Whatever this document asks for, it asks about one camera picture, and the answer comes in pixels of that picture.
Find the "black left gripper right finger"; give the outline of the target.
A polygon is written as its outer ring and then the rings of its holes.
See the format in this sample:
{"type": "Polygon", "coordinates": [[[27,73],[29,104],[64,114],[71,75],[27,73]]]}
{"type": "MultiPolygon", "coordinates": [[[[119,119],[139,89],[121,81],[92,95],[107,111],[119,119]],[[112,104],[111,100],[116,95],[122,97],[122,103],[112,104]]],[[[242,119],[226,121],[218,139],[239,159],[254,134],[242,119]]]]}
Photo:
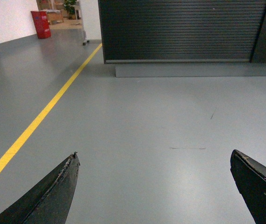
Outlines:
{"type": "Polygon", "coordinates": [[[233,150],[230,171],[254,222],[266,224],[266,166],[233,150]]]}

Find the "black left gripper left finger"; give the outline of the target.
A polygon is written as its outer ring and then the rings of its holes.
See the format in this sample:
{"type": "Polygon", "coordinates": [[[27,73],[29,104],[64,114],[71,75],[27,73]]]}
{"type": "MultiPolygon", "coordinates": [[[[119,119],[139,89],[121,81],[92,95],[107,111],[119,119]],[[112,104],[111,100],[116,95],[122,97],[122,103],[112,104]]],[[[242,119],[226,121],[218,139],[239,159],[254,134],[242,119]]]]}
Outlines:
{"type": "Polygon", "coordinates": [[[74,152],[0,213],[0,224],[64,224],[75,193],[79,158],[74,152]]]}

